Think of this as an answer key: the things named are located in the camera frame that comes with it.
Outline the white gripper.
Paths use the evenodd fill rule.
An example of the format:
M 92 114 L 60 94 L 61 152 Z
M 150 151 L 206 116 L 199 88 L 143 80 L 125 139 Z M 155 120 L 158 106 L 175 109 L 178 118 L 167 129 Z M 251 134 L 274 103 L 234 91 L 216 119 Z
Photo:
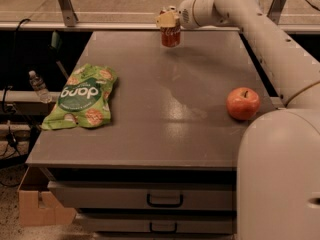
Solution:
M 178 15 L 175 6 L 163 7 L 160 15 L 156 17 L 156 25 L 160 28 L 173 28 L 179 23 L 183 28 L 195 29 L 199 25 L 194 16 L 194 5 L 196 0 L 184 0 L 178 6 Z

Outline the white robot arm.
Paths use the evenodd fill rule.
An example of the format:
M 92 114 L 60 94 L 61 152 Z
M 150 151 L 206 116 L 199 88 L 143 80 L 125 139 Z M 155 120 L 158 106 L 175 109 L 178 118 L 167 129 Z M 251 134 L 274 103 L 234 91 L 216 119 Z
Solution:
M 156 23 L 234 26 L 260 60 L 282 108 L 245 131 L 237 162 L 237 240 L 320 240 L 320 63 L 257 0 L 184 0 Z

